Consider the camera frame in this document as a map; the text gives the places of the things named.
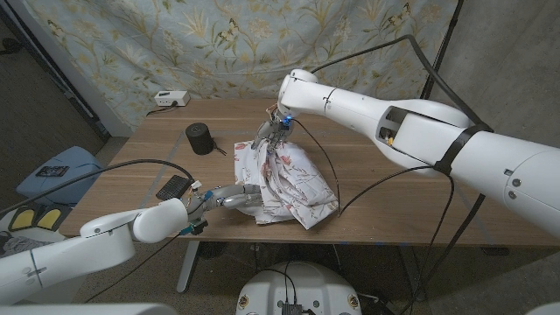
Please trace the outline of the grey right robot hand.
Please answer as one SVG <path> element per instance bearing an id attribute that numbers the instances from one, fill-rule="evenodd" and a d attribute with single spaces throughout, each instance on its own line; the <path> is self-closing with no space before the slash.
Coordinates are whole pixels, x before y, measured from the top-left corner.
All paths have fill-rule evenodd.
<path id="1" fill-rule="evenodd" d="M 291 118 L 284 115 L 280 110 L 273 109 L 269 113 L 269 120 L 263 122 L 257 130 L 251 149 L 256 150 L 261 142 L 266 141 L 267 152 L 272 153 L 292 131 Z"/>

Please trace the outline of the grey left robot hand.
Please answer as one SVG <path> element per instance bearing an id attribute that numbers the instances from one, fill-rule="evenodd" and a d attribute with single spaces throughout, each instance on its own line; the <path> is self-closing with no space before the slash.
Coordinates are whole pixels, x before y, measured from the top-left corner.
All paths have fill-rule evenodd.
<path id="1" fill-rule="evenodd" d="M 217 207 L 228 209 L 255 207 L 261 205 L 262 201 L 263 197 L 259 185 L 228 185 L 205 192 L 199 209 L 209 211 Z"/>

